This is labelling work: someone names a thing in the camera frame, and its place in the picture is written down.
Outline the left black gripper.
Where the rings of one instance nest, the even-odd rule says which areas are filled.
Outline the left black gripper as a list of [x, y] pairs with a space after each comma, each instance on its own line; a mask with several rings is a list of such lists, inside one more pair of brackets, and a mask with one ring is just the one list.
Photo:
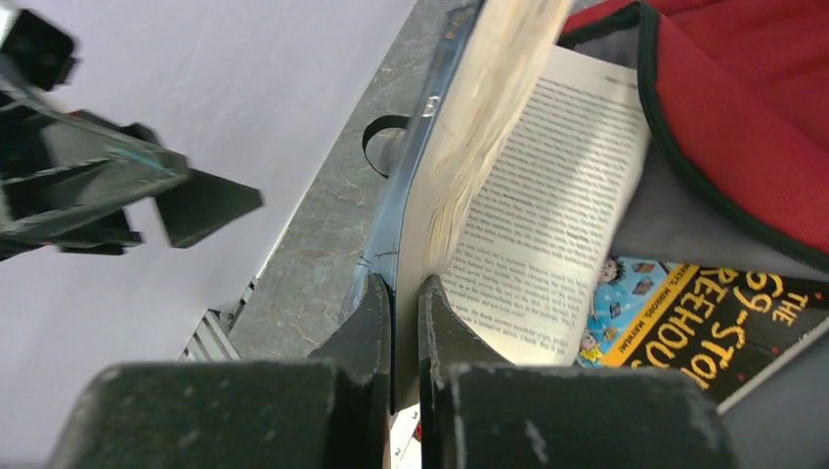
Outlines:
[[192, 170], [149, 128], [64, 111], [75, 42], [34, 11], [1, 9], [1, 258], [45, 246], [117, 256], [142, 243], [124, 209], [153, 197], [173, 248], [186, 249], [263, 205], [261, 191]]

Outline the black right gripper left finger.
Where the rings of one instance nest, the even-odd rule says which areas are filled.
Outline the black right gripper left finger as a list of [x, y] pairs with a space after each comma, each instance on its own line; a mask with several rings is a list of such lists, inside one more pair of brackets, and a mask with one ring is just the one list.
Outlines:
[[392, 302], [378, 274], [365, 276], [359, 303], [310, 357], [335, 372], [327, 417], [326, 468], [387, 468]]

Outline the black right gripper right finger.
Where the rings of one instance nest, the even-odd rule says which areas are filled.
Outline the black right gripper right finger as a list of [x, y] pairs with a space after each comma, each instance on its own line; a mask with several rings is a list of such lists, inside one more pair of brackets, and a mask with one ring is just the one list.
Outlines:
[[507, 468], [511, 368], [450, 305], [438, 276], [417, 307], [420, 411], [425, 468]]

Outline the dark blue 1984 book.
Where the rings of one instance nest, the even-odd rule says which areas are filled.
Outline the dark blue 1984 book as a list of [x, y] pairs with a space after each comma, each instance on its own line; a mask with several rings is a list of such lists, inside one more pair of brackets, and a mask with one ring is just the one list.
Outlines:
[[454, 311], [517, 364], [570, 365], [650, 131], [635, 69], [577, 52], [568, 1], [453, 10], [355, 281], [391, 292], [392, 401], [417, 401], [417, 309]]

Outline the treehouse paperback book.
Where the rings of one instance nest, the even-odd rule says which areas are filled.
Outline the treehouse paperback book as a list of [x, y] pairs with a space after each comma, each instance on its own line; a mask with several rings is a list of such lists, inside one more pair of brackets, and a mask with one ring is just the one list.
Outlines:
[[675, 369], [725, 412], [827, 330], [825, 281], [610, 256], [576, 363]]

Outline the red backpack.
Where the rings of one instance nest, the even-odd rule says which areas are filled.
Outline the red backpack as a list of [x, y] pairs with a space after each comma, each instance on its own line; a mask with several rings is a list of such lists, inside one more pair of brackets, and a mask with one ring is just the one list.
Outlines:
[[828, 5], [824, 1], [607, 1], [569, 22], [583, 50], [632, 58], [656, 127], [656, 175], [623, 225], [650, 258], [615, 257], [596, 291], [581, 366], [645, 364], [668, 319], [669, 253], [828, 264]]

